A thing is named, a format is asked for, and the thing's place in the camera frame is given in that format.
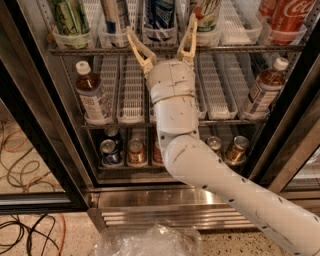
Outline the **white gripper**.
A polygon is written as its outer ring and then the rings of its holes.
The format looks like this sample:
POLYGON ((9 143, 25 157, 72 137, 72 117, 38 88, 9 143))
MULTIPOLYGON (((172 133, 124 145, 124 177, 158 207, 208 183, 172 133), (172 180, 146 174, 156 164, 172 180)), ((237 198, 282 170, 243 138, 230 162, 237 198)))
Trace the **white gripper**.
POLYGON ((197 18, 192 13, 177 50, 176 58, 180 61, 171 59, 157 64, 156 55, 127 27, 128 42, 146 78, 146 86, 153 103, 176 96, 195 95, 195 74, 191 67, 194 66, 196 36, 197 18))

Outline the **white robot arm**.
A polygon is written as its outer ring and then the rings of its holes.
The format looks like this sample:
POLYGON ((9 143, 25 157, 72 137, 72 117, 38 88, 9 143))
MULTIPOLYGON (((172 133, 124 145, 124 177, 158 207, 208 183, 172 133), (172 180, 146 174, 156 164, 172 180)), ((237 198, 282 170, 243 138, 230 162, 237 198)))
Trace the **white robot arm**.
POLYGON ((194 57, 197 18, 191 16, 176 57, 159 61, 132 30, 127 38, 146 79, 166 170, 216 194, 294 256, 320 256, 315 214, 234 172, 200 139, 194 57))

